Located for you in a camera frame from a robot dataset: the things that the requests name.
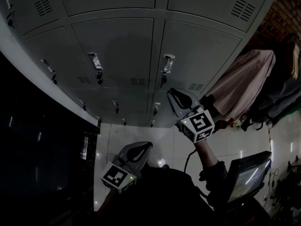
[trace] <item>brick wall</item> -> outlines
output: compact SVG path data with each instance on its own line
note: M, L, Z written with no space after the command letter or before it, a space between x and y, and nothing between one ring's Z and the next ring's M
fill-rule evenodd
M244 51L273 49L289 33L301 38L301 0L274 0Z

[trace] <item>floor tile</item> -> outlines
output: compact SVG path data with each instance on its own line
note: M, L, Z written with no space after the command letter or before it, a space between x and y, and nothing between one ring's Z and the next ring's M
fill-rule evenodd
M287 176L288 162L294 162L295 157L301 156L301 115L295 112L283 118L277 125L270 129L272 166L271 172L279 169L279 175L275 177L276 186L271 188L270 195L273 195L277 188L277 180L284 179ZM272 206L273 200L268 199L265 210L271 215L278 211L277 207Z
M114 160L114 157L115 157L115 155L113 155L113 154L108 154L108 157L107 157L107 163L110 162L110 161L113 161L113 160ZM105 186L105 192L104 192L105 197L108 196L109 192L110 192L110 189L109 189L108 187Z
M227 155L242 152L251 152L259 149L259 134L255 125L248 127L247 131L241 128L227 127Z
M227 155L226 130L219 130L207 139L207 142L215 156ZM193 143L177 127L174 127L174 159L186 159L195 150Z
M108 153L111 124L102 123L97 136L96 153Z
M105 199L105 186L100 176L107 165L107 154L97 153L94 166L94 211L98 211Z
M173 168L173 159L149 158L147 163L150 167L153 167L153 168L161 168L165 164L167 164L169 166L169 168Z
M139 141L150 141L153 143L150 158L173 158L173 128L148 128L112 124L108 153L118 154L125 145Z
M258 150L259 152L270 151L270 143L269 143L269 128L267 125L263 125L262 129L258 132Z

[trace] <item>pink cloth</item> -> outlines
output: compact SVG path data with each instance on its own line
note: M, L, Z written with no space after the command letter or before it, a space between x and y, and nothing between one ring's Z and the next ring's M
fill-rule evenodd
M206 96L213 95L213 105L224 116L224 120L237 120L249 110L275 61L272 50L252 50L235 59L206 93Z

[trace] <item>sleeve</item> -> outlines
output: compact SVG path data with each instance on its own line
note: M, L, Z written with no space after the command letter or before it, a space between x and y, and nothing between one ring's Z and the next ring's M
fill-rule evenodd
M206 189L210 191L207 196L208 204L215 207L221 200L220 193L223 193L223 185L226 182L227 170L223 161L217 162L212 167L204 168L199 176L200 181L206 181Z

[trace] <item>locker lock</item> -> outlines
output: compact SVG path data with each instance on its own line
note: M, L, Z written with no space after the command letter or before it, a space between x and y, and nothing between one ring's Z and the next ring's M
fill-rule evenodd
M53 83L55 84L55 85L58 85L58 83L57 83L57 80L55 79L56 78L56 73L52 76L52 81L53 81Z
M152 128L154 126L154 123L155 123L154 120L150 122L150 128Z
M13 23L14 23L13 20L9 19L8 26L10 26L14 29L15 27L14 27Z
M103 72L102 71L99 71L98 72L98 75L97 75L97 83L99 84L99 85L101 85L102 83L103 83L103 80L102 80L102 76L103 76Z
M161 103L156 102L154 103L154 116L157 114L158 109L160 108Z
M113 104L114 104L114 106L116 107L116 114L118 114L118 112L119 112L119 104L118 104L118 101L117 100L112 100L112 102L113 102Z
M76 99L77 99L79 102L81 102L81 104L83 105L84 111L86 111L86 110L87 110L87 109L86 109L86 103L83 102L81 98L76 98Z
M161 78L161 86L160 86L160 88L162 88L162 85L164 85L166 82L167 82L167 75L163 74L162 78Z

